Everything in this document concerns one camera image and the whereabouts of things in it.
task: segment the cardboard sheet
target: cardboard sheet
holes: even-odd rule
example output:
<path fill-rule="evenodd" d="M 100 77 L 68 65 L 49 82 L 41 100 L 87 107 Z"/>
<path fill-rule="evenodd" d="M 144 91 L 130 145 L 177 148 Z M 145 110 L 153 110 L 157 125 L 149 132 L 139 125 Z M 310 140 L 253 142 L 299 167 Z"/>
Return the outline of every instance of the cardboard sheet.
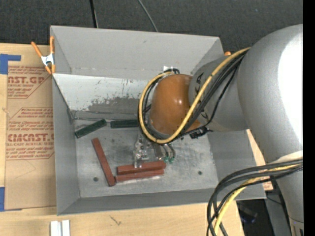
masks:
<path fill-rule="evenodd" d="M 4 186 L 7 75 L 0 74 L 0 187 Z"/>
<path fill-rule="evenodd" d="M 48 54 L 47 46 L 39 48 Z M 7 127 L 4 208 L 54 206 L 52 77 L 31 45 L 0 44 L 0 53 L 21 55 L 21 61 L 8 63 L 7 103 L 1 112 L 7 120 L 1 123 Z"/>

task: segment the blue tape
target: blue tape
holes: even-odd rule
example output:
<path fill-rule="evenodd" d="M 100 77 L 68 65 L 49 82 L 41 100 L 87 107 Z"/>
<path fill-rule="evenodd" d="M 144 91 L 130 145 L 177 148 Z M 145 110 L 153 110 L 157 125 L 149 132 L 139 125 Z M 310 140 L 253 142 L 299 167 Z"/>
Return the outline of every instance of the blue tape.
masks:
<path fill-rule="evenodd" d="M 0 74 L 8 74 L 8 61 L 21 61 L 21 55 L 0 54 Z"/>
<path fill-rule="evenodd" d="M 0 187 L 0 211 L 4 211 L 4 187 Z"/>

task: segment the wooden block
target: wooden block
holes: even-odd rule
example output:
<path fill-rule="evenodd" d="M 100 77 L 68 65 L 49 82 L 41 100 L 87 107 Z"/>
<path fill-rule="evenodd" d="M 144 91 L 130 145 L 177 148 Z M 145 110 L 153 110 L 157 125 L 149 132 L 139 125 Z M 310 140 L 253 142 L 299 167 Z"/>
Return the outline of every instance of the wooden block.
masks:
<path fill-rule="evenodd" d="M 130 165 L 118 166 L 117 174 L 124 175 L 124 174 L 138 173 L 138 172 L 143 172 L 143 171 L 160 170 L 160 169 L 165 169 L 165 168 L 166 168 L 166 163 L 164 163 L 163 161 L 142 163 L 141 168 L 135 168 L 132 164 L 130 164 Z"/>
<path fill-rule="evenodd" d="M 94 149 L 96 151 L 98 160 L 102 166 L 103 172 L 105 174 L 107 183 L 109 186 L 114 186 L 116 184 L 115 178 L 113 176 L 113 173 L 109 167 L 108 161 L 106 159 L 105 153 L 103 151 L 102 145 L 99 142 L 98 138 L 92 139 L 92 144 L 94 146 Z"/>
<path fill-rule="evenodd" d="M 155 170 L 155 171 L 144 171 L 144 172 L 138 172 L 138 173 L 118 175 L 118 176 L 115 176 L 115 180 L 116 182 L 124 182 L 128 180 L 160 176 L 163 174 L 164 174 L 164 169 L 160 169 L 160 170 Z"/>

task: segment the yellow cable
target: yellow cable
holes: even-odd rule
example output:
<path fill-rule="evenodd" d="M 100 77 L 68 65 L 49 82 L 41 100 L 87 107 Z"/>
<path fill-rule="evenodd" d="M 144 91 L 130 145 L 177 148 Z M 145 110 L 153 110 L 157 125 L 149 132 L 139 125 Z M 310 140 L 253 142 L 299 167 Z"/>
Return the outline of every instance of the yellow cable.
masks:
<path fill-rule="evenodd" d="M 267 170 L 267 171 L 270 172 L 270 171 L 286 170 L 286 169 L 293 168 L 293 167 L 295 167 L 295 166 L 297 166 L 297 165 L 298 165 L 298 164 L 296 164 L 296 165 L 290 165 L 290 166 L 284 166 L 284 167 L 277 167 L 277 168 L 273 168 L 273 169 L 270 169 L 270 170 Z M 255 178 L 248 179 L 248 180 L 246 180 L 242 185 L 259 181 L 261 178 L 262 178 L 262 177 L 255 177 Z M 233 192 L 233 193 L 229 196 L 229 198 L 225 201 L 224 205 L 222 206 L 221 211 L 219 212 L 219 215 L 218 215 L 217 220 L 216 220 L 216 223 L 215 223 L 214 230 L 215 230 L 215 233 L 216 233 L 216 234 L 218 234 L 220 223 L 221 223 L 222 218 L 223 218 L 225 212 L 227 211 L 229 205 L 230 205 L 231 202 L 237 197 L 237 195 L 240 194 L 245 188 L 246 188 L 246 186 L 243 187 L 243 188 L 240 188 L 240 189 L 236 190 L 236 191 Z"/>
<path fill-rule="evenodd" d="M 183 122 L 181 123 L 181 125 L 178 127 L 178 129 L 175 131 L 175 133 L 173 135 L 171 135 L 170 137 L 166 138 L 166 139 L 158 139 L 154 136 L 152 136 L 144 122 L 143 122 L 143 118 L 142 118 L 142 104 L 143 104 L 143 100 L 145 97 L 145 94 L 147 92 L 147 90 L 149 89 L 149 86 L 158 78 L 164 76 L 164 74 L 159 74 L 157 76 L 155 76 L 151 81 L 149 81 L 149 83 L 146 85 L 146 87 L 144 88 L 142 95 L 140 97 L 140 101 L 139 101 L 139 108 L 138 108 L 138 113 L 139 113 L 139 121 L 140 121 L 140 126 L 142 131 L 144 132 L 144 134 L 153 142 L 156 142 L 158 144 L 166 144 L 169 143 L 170 141 L 172 141 L 174 138 L 176 138 L 179 133 L 183 130 L 184 126 L 186 125 L 186 123 L 188 122 L 188 119 L 190 118 L 192 112 L 194 111 L 194 109 L 196 108 L 200 98 L 202 97 L 202 94 L 204 93 L 204 91 L 206 90 L 207 85 L 211 82 L 212 78 L 217 74 L 217 72 L 219 72 L 228 62 L 230 62 L 232 59 L 234 59 L 235 57 L 239 56 L 240 54 L 242 54 L 243 52 L 247 51 L 249 48 L 245 48 L 242 50 L 239 50 L 237 52 L 235 52 L 234 54 L 230 55 L 228 58 L 226 58 L 220 65 L 218 65 L 215 70 L 211 73 L 211 75 L 207 78 L 206 82 L 203 84 L 201 90 L 199 91 L 198 95 L 196 96 L 194 102 L 192 103 L 190 109 L 188 110 Z"/>

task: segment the dark floor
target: dark floor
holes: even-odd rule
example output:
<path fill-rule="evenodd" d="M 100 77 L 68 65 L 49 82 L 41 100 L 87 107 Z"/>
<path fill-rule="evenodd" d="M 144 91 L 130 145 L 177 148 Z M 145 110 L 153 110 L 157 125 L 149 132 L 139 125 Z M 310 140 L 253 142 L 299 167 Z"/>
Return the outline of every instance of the dark floor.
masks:
<path fill-rule="evenodd" d="M 142 0 L 161 32 L 219 36 L 225 51 L 303 23 L 303 0 Z M 100 28 L 154 31 L 137 0 L 94 0 Z M 50 25 L 93 27 L 89 0 L 0 0 L 0 42 L 48 44 Z M 273 236 L 263 201 L 248 236 Z"/>

